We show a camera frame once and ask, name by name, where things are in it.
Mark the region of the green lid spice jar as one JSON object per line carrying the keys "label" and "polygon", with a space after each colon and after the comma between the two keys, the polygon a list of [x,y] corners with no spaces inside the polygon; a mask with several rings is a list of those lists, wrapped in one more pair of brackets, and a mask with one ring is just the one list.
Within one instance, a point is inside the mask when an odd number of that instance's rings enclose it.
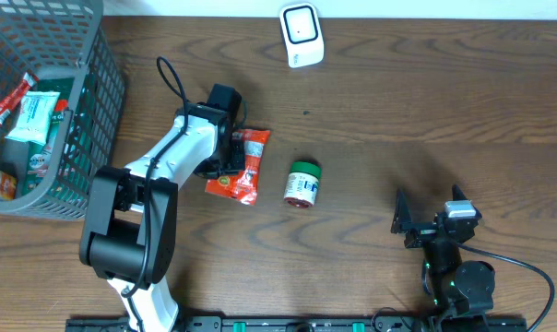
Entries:
{"label": "green lid spice jar", "polygon": [[311,162],[294,161],[290,167],[283,200],[296,208],[311,208],[315,204],[321,168]]}

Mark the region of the mint green wipes pack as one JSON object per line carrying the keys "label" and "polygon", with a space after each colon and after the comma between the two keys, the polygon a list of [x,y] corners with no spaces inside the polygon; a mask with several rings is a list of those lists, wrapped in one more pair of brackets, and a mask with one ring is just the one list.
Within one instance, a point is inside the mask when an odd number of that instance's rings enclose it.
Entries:
{"label": "mint green wipes pack", "polygon": [[20,103],[17,123],[6,138],[43,146],[47,141],[51,117],[59,96],[58,91],[27,92]]}

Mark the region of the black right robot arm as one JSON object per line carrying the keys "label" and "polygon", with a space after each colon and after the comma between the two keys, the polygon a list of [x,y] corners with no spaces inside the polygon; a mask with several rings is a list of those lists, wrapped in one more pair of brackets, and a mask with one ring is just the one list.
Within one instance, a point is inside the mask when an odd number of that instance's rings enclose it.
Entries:
{"label": "black right robot arm", "polygon": [[452,186],[452,199],[431,222],[414,222],[406,196],[397,191],[391,232],[405,235],[406,248],[424,252],[425,287],[436,305],[425,322],[434,331],[441,331],[447,320],[482,317],[493,308],[493,267],[482,261],[464,261],[459,252],[459,246],[475,235],[480,219],[480,212],[457,185]]}

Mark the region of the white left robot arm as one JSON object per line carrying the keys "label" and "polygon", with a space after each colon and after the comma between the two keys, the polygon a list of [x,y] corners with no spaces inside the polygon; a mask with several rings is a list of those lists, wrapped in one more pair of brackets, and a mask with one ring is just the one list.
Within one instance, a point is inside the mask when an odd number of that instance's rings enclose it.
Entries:
{"label": "white left robot arm", "polygon": [[245,168],[234,138],[241,104],[189,103],[146,155],[94,175],[80,261],[119,293],[132,331],[170,331],[180,308],[166,272],[175,248],[178,192],[193,174],[206,179]]}

